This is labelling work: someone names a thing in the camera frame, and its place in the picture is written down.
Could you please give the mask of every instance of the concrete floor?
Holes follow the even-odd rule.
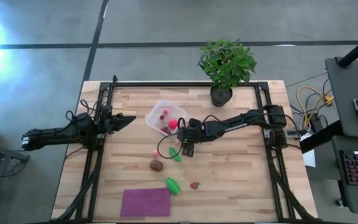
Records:
[[[0,44],[90,44],[102,0],[0,0]],[[100,43],[358,40],[358,0],[110,0]],[[253,80],[287,85],[325,71],[324,59],[353,45],[252,47],[258,61]],[[75,110],[89,49],[0,50],[0,145],[19,149],[31,128],[67,123]],[[196,47],[98,49],[90,80],[205,80]],[[287,88],[298,107],[298,87],[321,89],[326,75]],[[303,101],[308,93],[302,94]],[[310,101],[313,106],[317,98]],[[321,110],[330,123],[335,106]],[[295,115],[296,122],[300,117]],[[27,167],[0,187],[0,223],[49,219],[66,146],[31,152]],[[358,214],[333,204],[333,180],[311,179],[319,217],[358,223]]]

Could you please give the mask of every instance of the plastic container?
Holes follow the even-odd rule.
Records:
[[[167,110],[168,114],[164,115],[164,120],[160,119],[161,114],[163,114],[163,111]],[[146,124],[150,127],[157,130],[159,133],[167,136],[168,134],[161,131],[160,128],[163,126],[168,126],[168,122],[170,119],[179,119],[179,118],[185,118],[186,119],[186,111],[179,106],[171,103],[168,100],[159,100],[157,104],[154,106],[152,111],[147,115],[146,117]],[[175,133],[178,130],[178,128],[175,128],[175,130],[171,130],[171,133]]]

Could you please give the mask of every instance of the purple towel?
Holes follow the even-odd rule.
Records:
[[[166,217],[170,210],[171,197],[167,188],[124,190],[122,217]]]

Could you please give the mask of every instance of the wooden tabletop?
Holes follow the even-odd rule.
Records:
[[[84,82],[81,98],[89,105],[93,105],[98,97],[99,84]],[[268,84],[272,103],[282,105],[285,113],[291,115],[284,82],[268,81]],[[215,108],[211,105],[207,87],[115,87],[113,113],[136,115],[137,119],[123,130],[107,135],[93,221],[277,221],[260,127],[238,129],[214,142],[197,144],[194,157],[182,157],[182,162],[159,158],[164,163],[161,172],[149,168],[152,152],[156,150],[162,135],[146,125],[145,117],[158,100],[170,100],[190,117],[200,120],[209,114],[227,119],[257,108],[252,87],[233,90],[232,100],[222,108]],[[85,112],[85,109],[79,106],[77,112]],[[287,123],[287,128],[293,127],[289,120]],[[168,156],[168,147],[171,145],[174,146],[172,142],[161,145],[164,155]],[[67,153],[79,147],[77,144],[69,145]],[[301,151],[289,147],[283,150],[283,156],[292,192],[307,211],[317,217]],[[65,161],[52,218],[62,214],[78,193],[85,158],[86,149],[83,149]],[[180,195],[171,196],[169,217],[120,217],[125,189],[165,187],[167,177],[176,179],[182,189]],[[193,190],[190,183],[196,181],[202,184],[199,189]],[[280,196],[287,217],[282,192]]]

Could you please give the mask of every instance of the potted plant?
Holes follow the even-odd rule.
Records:
[[[232,87],[238,83],[248,83],[250,72],[255,73],[256,62],[249,48],[244,48],[237,40],[211,41],[200,48],[203,53],[198,64],[213,81],[211,101],[214,106],[223,106],[232,95]]]

